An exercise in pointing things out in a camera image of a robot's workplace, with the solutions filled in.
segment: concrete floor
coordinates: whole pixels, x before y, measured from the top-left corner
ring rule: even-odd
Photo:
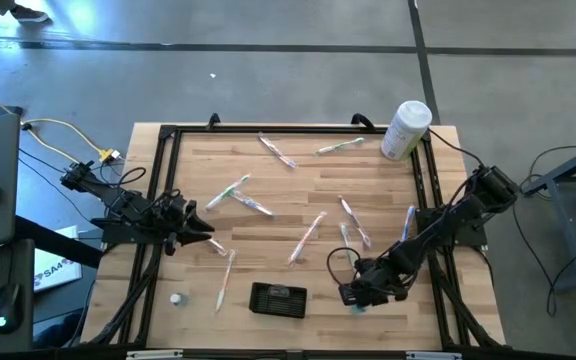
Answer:
[[[415,44],[405,0],[18,3],[47,11],[54,22],[20,27],[10,15],[0,17],[0,38]],[[576,0],[418,0],[418,6],[428,46],[576,48]],[[465,148],[513,179],[526,176],[539,152],[576,144],[576,57],[431,55],[429,64],[442,124],[458,126]],[[387,123],[402,101],[423,100],[420,79],[415,54],[0,49],[1,101],[24,106],[27,118],[69,120],[98,144],[122,152],[134,122],[207,121],[213,112],[225,122],[304,123],[347,123],[361,112]],[[97,158],[65,129],[42,126],[41,135],[81,160]],[[21,146],[67,166],[24,135]],[[547,156],[537,170],[546,171],[573,154]],[[58,181],[52,170],[33,165]],[[41,202],[36,201],[39,194]],[[67,195],[86,216],[101,215],[102,207],[90,196]],[[554,274],[565,262],[565,252],[550,205],[522,200],[517,212]],[[18,213],[54,229],[73,223],[92,227],[23,166]],[[508,343],[524,350],[576,354],[576,291],[558,295],[559,312],[548,317],[547,283],[521,242],[512,215],[496,217],[487,233]]]

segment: desk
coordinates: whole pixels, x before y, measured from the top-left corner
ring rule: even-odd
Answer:
[[[125,169],[143,166],[150,171],[160,125],[135,124]],[[454,127],[433,129],[453,144],[459,144]],[[348,222],[339,205],[340,194],[372,238],[373,249],[362,252],[362,256],[378,255],[401,234],[407,207],[417,202],[410,160],[392,162],[381,156],[382,135],[364,135],[363,145],[321,157],[314,157],[314,151],[356,136],[270,134],[269,137],[296,161],[296,169],[291,170],[276,159],[254,134],[183,134],[173,187],[179,188],[184,197],[197,200],[203,208],[227,185],[251,173],[250,180],[240,190],[278,215],[269,219],[229,199],[210,213],[201,214],[216,228],[216,240],[226,248],[238,250],[224,304],[215,315],[226,258],[202,243],[178,249],[175,256],[163,256],[148,347],[440,349],[425,266],[408,300],[370,308],[356,316],[343,306],[337,285],[325,265],[330,250],[342,245],[339,222]],[[441,189],[444,198],[448,198],[466,178],[463,160],[460,153],[438,139],[433,139],[432,144]],[[170,148],[166,148],[165,158]],[[422,158],[421,163],[425,173],[425,159]],[[163,187],[166,164],[164,162],[159,191]],[[148,180],[145,177],[132,185],[133,189],[146,193]],[[290,269],[286,264],[288,256],[322,210],[328,215],[316,237],[304,248],[299,264]],[[351,237],[359,249],[359,235],[351,232]],[[82,336],[84,341],[99,333],[123,301],[134,252],[134,246],[121,245],[102,259]],[[465,303],[492,337],[503,343],[485,263],[470,249],[457,249],[455,259]],[[254,281],[307,288],[306,318],[252,313],[248,310],[248,301]],[[187,294],[189,304],[183,308],[171,305],[169,297],[174,292]],[[141,302],[136,308],[135,318],[139,319]],[[456,338],[450,306],[448,313],[453,338]],[[138,321],[134,321],[133,336],[137,327]]]

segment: computer mouse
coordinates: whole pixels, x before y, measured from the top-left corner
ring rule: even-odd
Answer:
[[[21,325],[22,296],[19,284],[8,283],[0,288],[0,334],[10,334]]]

